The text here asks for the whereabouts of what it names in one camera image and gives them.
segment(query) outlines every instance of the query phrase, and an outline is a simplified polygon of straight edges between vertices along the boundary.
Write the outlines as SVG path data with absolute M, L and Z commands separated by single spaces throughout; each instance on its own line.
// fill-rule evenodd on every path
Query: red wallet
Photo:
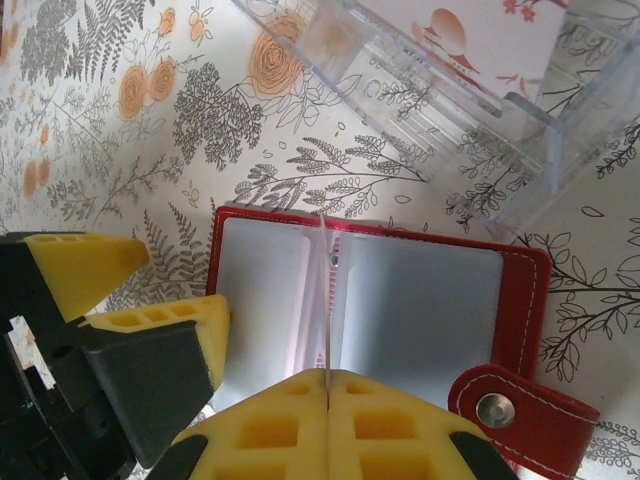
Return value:
M 545 252 L 338 219 L 325 220 L 323 243 L 319 225 L 312 216 L 217 210 L 207 293 L 226 295 L 232 311 L 228 404 L 322 357 L 313 258 L 332 253 L 332 368 L 444 403 L 505 458 L 552 480 L 573 477 L 599 413 L 535 382 L 551 275 Z

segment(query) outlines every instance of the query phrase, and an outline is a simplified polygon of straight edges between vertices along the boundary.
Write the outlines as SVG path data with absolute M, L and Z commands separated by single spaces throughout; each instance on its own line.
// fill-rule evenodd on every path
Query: clamp jaw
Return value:
M 0 478 L 126 479 L 136 458 L 155 464 L 211 398 L 228 333 L 222 297 L 86 315 L 147 258 L 129 238 L 0 237 Z M 16 316 L 51 389 L 19 363 L 8 335 Z

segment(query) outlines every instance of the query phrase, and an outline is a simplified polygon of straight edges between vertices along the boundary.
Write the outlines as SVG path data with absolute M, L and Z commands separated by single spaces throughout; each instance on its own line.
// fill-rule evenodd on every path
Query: black plastic part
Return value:
M 95 330 L 87 358 L 143 467 L 213 395 L 193 320 L 139 333 Z
M 469 432 L 455 432 L 449 438 L 477 480 L 518 480 L 489 441 Z
M 65 323 L 29 235 L 0 237 L 0 479 L 128 478 L 134 451 L 150 466 L 213 394 L 195 322 L 134 334 Z M 52 389 L 15 355 L 8 333 L 19 315 Z
M 147 480 L 189 480 L 207 443 L 207 437 L 193 435 L 172 445 L 153 467 Z
M 64 324 L 62 314 L 31 256 L 27 234 L 0 237 L 0 330 L 11 330 L 10 320 L 27 319 L 35 337 Z

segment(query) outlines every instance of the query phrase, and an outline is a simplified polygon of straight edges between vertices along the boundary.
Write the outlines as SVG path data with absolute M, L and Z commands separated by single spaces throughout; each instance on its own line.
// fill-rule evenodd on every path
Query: botanical print surface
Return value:
M 276 13 L 272 3 L 247 6 L 296 43 L 301 12 Z M 493 3 L 505 22 L 537 28 L 550 2 Z M 614 0 L 615 13 L 596 3 L 588 2 L 593 15 L 637 31 L 638 2 Z M 430 18 L 412 19 L 420 35 Z M 0 234 L 97 230 L 143 240 L 150 261 L 100 308 L 202 295 L 213 212 L 230 203 L 481 235 L 478 222 L 420 173 L 432 150 L 377 134 L 231 2 L 7 0 L 1 39 Z M 552 116 L 571 108 L 615 52 L 611 38 L 566 23 L 554 58 L 573 75 L 543 87 L 541 108 Z M 338 88 L 345 95 L 364 88 L 365 73 Z M 520 91 L 522 75 L 495 72 L 503 77 L 496 84 Z M 524 75 L 534 95 L 535 75 Z M 371 99 L 400 119 L 431 101 L 428 87 L 402 75 L 375 78 Z M 463 194 L 486 216 L 529 181 L 510 167 L 518 152 L 492 138 L 469 129 L 455 139 L 465 158 L 455 174 L 470 185 Z M 588 480 L 640 478 L 639 145 L 635 121 L 516 240 L 553 262 L 538 381 L 603 413 L 578 475 Z M 22 362 L 44 371 L 24 322 L 11 336 Z

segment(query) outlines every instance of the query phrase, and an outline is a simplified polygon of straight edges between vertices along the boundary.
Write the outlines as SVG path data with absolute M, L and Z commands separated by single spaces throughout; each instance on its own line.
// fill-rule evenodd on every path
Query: metal snap button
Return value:
M 516 408 L 501 393 L 488 393 L 478 401 L 476 415 L 489 428 L 505 428 L 516 417 Z

